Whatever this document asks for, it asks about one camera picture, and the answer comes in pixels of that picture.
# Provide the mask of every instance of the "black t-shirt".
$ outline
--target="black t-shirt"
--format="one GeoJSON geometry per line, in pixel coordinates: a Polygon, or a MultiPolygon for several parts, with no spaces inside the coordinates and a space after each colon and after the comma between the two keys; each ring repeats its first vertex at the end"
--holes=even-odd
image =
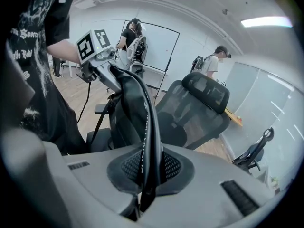
{"type": "Polygon", "coordinates": [[[9,46],[26,82],[35,90],[21,127],[55,143],[63,154],[87,152],[76,114],[56,88],[47,46],[69,38],[69,9],[73,0],[33,0],[11,29],[9,46]]]}
{"type": "Polygon", "coordinates": [[[126,28],[122,32],[122,36],[127,38],[127,40],[126,40],[127,47],[129,47],[131,45],[131,43],[137,38],[136,33],[130,28],[126,28]]]}

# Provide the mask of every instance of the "man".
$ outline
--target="man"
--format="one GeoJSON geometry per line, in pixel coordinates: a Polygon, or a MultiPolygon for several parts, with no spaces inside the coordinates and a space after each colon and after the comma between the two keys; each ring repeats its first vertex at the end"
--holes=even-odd
{"type": "Polygon", "coordinates": [[[205,59],[202,74],[213,79],[213,73],[218,71],[219,61],[228,57],[228,50],[224,46],[218,46],[215,52],[205,59]]]}
{"type": "Polygon", "coordinates": [[[11,57],[35,90],[21,127],[55,143],[62,154],[88,152],[75,112],[54,85],[48,55],[80,63],[76,46],[69,43],[69,9],[73,0],[32,0],[19,16],[8,38],[11,57]]]}
{"type": "Polygon", "coordinates": [[[57,78],[63,77],[63,75],[60,75],[60,59],[56,57],[52,57],[53,61],[53,69],[54,69],[54,75],[57,78]]]}

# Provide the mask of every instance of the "white t-shirt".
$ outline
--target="white t-shirt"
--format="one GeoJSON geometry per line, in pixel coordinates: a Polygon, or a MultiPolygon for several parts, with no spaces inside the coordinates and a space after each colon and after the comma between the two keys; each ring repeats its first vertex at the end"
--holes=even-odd
{"type": "Polygon", "coordinates": [[[208,71],[217,72],[219,66],[218,60],[219,60],[218,57],[214,55],[208,57],[204,63],[201,73],[207,75],[208,71]]]}

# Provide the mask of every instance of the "ceiling light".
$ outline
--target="ceiling light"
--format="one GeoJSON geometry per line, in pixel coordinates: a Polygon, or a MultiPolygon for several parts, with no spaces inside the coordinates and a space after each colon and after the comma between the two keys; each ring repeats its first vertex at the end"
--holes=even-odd
{"type": "Polygon", "coordinates": [[[254,19],[246,19],[241,21],[244,27],[253,27],[253,26],[284,26],[284,27],[292,27],[292,24],[287,17],[260,17],[254,19]]]}

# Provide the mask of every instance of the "cable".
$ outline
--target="cable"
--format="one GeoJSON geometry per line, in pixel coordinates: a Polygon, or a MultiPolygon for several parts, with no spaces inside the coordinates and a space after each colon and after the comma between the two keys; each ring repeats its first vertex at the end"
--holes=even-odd
{"type": "Polygon", "coordinates": [[[84,108],[82,108],[82,111],[81,111],[81,113],[80,113],[80,116],[79,116],[79,119],[78,119],[77,123],[79,123],[80,118],[81,118],[81,116],[82,116],[82,113],[83,113],[84,110],[85,110],[86,103],[89,101],[89,97],[90,97],[90,88],[91,88],[91,82],[89,82],[89,88],[88,88],[88,90],[87,90],[87,98],[86,98],[86,101],[85,101],[85,105],[84,105],[84,108]]]}

